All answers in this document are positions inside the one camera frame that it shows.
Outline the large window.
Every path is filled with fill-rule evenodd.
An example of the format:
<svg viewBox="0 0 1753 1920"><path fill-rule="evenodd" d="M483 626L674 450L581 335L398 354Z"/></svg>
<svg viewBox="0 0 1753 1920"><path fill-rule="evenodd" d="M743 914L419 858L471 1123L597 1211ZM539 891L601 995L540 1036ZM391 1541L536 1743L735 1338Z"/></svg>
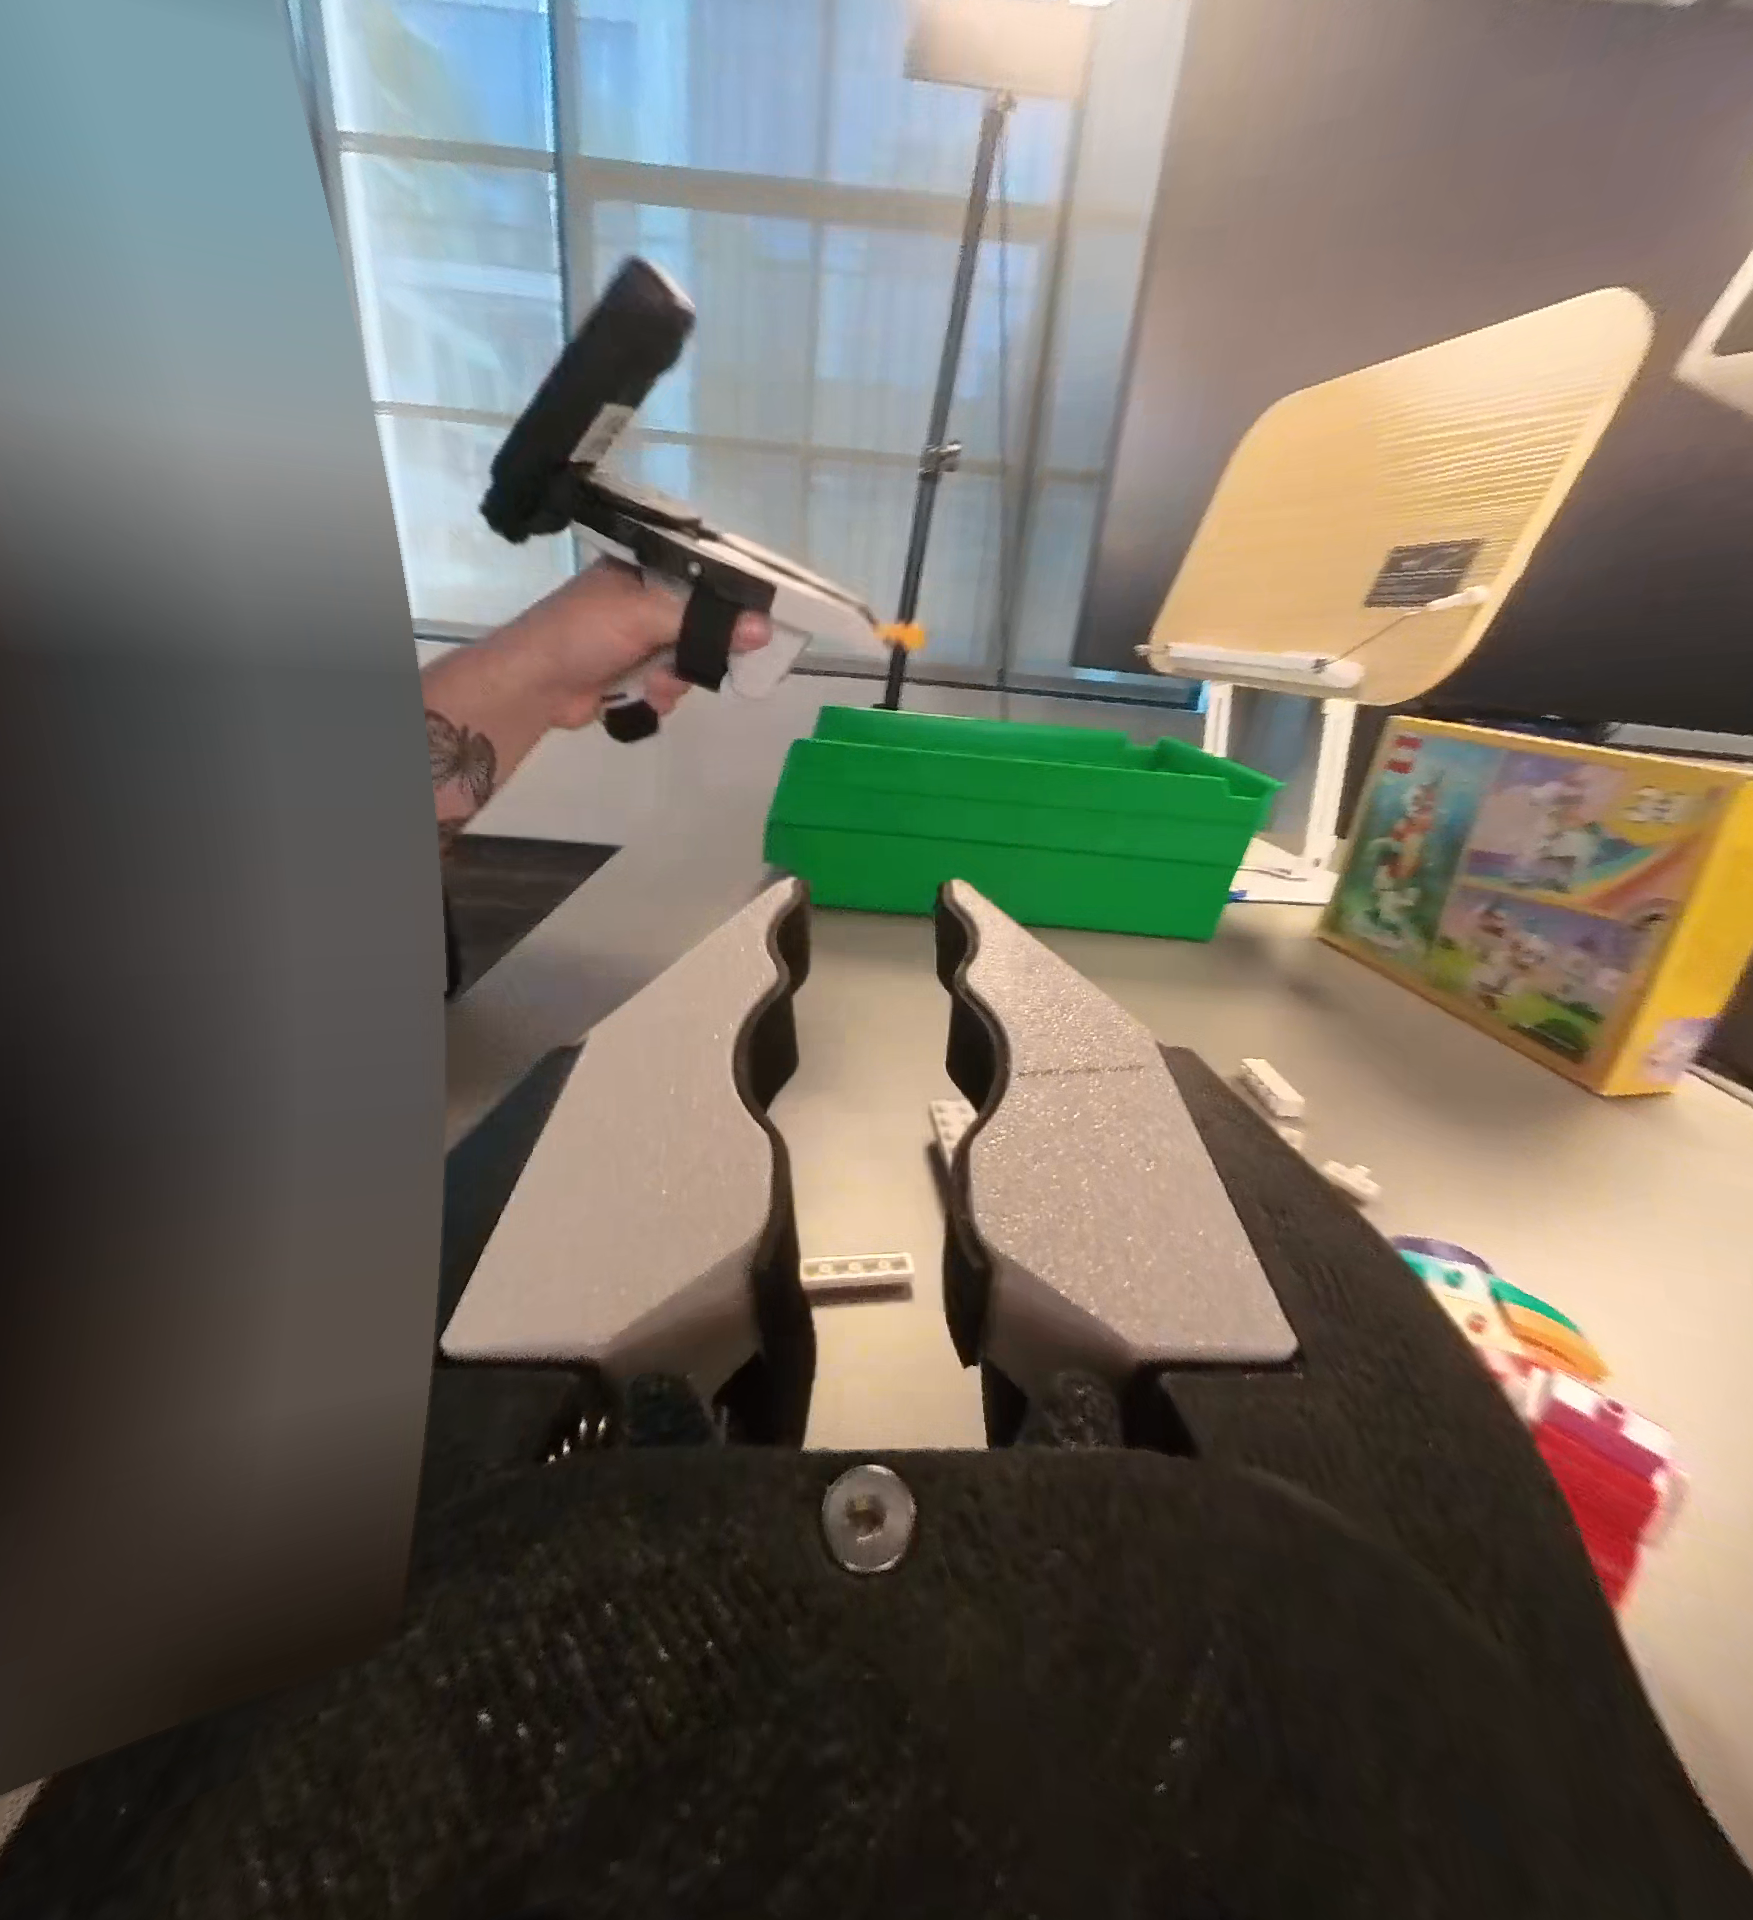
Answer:
<svg viewBox="0 0 1753 1920"><path fill-rule="evenodd" d="M573 538L506 546L506 425L632 254L696 302L619 468L888 616L984 90L912 76L914 3L291 2L411 616L471 640ZM1076 658L1190 3L1089 3L1069 99L984 185L916 616L921 677L1116 682Z"/></svg>

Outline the pink lego piece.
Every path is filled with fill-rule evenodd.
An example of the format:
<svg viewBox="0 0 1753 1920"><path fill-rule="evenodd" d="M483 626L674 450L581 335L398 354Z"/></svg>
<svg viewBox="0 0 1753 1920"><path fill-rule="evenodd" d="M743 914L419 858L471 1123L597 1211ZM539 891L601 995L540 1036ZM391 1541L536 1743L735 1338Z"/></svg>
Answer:
<svg viewBox="0 0 1753 1920"><path fill-rule="evenodd" d="M1499 1356L1495 1372L1571 1510L1604 1594L1620 1612L1644 1556L1688 1497L1672 1438L1569 1374L1510 1355Z"/></svg>

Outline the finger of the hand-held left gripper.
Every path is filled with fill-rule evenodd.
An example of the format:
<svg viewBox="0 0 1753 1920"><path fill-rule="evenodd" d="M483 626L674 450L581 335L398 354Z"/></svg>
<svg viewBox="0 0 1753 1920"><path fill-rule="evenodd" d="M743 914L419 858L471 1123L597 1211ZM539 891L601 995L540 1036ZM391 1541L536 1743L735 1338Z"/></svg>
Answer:
<svg viewBox="0 0 1753 1920"><path fill-rule="evenodd" d="M809 638L878 638L878 615L850 589L818 575L791 556L715 525L699 528L706 559L739 568L769 589L769 619Z"/></svg>
<svg viewBox="0 0 1753 1920"><path fill-rule="evenodd" d="M812 635L801 626L767 616L739 616L723 677L726 702L760 703L784 683L805 655Z"/></svg>

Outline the rainbow lego assembly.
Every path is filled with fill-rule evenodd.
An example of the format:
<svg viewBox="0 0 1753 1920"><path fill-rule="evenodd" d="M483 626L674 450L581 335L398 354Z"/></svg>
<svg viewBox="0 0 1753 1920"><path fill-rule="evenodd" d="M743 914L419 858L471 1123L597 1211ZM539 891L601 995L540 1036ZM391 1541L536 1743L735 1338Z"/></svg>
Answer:
<svg viewBox="0 0 1753 1920"><path fill-rule="evenodd" d="M1500 1278L1464 1247L1391 1235L1391 1249L1478 1350L1499 1363L1539 1367L1592 1388L1610 1380L1607 1361L1575 1320Z"/></svg>

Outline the yellow lego box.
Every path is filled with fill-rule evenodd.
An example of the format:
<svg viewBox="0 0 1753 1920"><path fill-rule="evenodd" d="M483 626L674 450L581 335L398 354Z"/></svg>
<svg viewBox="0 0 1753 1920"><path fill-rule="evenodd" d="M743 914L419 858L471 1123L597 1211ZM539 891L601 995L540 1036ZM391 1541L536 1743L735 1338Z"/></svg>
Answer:
<svg viewBox="0 0 1753 1920"><path fill-rule="evenodd" d="M1672 1092L1753 961L1753 769L1395 718L1317 938L1584 1091Z"/></svg>

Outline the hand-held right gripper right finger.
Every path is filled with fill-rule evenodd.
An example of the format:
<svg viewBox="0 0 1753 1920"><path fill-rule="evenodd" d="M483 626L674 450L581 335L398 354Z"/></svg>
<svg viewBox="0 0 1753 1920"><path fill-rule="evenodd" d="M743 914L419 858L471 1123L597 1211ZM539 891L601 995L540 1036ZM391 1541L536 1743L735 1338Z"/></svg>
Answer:
<svg viewBox="0 0 1753 1920"><path fill-rule="evenodd" d="M969 882L936 894L944 1070L973 1106L944 1177L942 1304L1013 1443L1061 1378L1122 1419L1151 1384L1269 1374L1299 1343L1149 1030Z"/></svg>

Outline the beige ribbed panel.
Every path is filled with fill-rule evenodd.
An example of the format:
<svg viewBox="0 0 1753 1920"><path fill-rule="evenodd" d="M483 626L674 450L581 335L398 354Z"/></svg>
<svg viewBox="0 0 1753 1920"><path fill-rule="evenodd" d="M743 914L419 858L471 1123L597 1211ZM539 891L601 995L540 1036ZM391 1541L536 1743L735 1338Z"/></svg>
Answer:
<svg viewBox="0 0 1753 1920"><path fill-rule="evenodd" d="M1276 399L1135 655L1160 677L1415 703L1482 642L1655 329L1607 287Z"/></svg>

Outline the green plastic bin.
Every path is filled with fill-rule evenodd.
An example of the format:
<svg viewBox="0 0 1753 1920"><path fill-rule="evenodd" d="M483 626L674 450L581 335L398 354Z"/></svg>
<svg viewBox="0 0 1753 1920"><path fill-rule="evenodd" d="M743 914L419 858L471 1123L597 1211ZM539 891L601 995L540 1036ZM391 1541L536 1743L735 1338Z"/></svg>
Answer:
<svg viewBox="0 0 1753 1920"><path fill-rule="evenodd" d="M1203 943L1280 791L1175 736L823 707L763 858L826 907L930 915L960 880L1031 927Z"/></svg>

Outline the person's left forearm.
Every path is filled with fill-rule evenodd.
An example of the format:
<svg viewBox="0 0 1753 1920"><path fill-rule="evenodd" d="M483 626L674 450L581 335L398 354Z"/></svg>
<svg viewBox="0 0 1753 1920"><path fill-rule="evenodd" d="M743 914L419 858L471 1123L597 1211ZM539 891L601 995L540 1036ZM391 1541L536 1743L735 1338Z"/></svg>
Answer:
<svg viewBox="0 0 1753 1920"><path fill-rule="evenodd" d="M553 662L515 631L458 645L421 669L440 855L549 732L566 721Z"/></svg>

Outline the person's left hand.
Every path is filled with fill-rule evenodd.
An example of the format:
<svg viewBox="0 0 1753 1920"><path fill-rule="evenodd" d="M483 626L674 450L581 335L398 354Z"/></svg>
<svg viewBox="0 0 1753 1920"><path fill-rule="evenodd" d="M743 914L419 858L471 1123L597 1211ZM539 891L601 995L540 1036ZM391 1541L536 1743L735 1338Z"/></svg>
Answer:
<svg viewBox="0 0 1753 1920"><path fill-rule="evenodd" d="M659 715L692 693L674 666L686 611L687 594L674 586L596 562L511 621L499 643L540 724L576 732L626 685Z"/></svg>

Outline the large black screen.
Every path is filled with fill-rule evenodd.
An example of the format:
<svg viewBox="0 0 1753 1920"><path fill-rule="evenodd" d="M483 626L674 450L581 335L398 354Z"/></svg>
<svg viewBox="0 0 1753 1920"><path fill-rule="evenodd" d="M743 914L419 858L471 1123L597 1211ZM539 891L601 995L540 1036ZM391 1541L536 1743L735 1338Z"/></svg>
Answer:
<svg viewBox="0 0 1753 1920"><path fill-rule="evenodd" d="M1076 658L1139 667L1276 399L1584 293L1656 321L1429 702L1753 736L1753 419L1676 363L1753 249L1753 3L1192 3Z"/></svg>

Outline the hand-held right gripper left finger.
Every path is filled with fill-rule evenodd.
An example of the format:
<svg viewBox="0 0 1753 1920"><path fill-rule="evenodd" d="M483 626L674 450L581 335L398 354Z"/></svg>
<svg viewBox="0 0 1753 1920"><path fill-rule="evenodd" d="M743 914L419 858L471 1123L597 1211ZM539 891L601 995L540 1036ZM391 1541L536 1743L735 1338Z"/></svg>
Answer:
<svg viewBox="0 0 1753 1920"><path fill-rule="evenodd" d="M802 1441L818 1340L770 1105L809 961L809 889L784 876L591 1030L444 1361L684 1380L729 1436Z"/></svg>

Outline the white panel stand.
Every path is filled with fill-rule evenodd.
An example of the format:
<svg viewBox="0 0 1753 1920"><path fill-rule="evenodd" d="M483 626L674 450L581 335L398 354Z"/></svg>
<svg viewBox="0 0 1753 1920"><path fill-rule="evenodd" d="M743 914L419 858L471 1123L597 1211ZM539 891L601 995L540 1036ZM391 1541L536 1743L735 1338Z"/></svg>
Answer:
<svg viewBox="0 0 1753 1920"><path fill-rule="evenodd" d="M1203 746L1278 783L1232 895L1322 907L1337 885L1343 801L1364 667L1317 650L1257 654L1199 642L1143 643L1155 674L1203 690Z"/></svg>

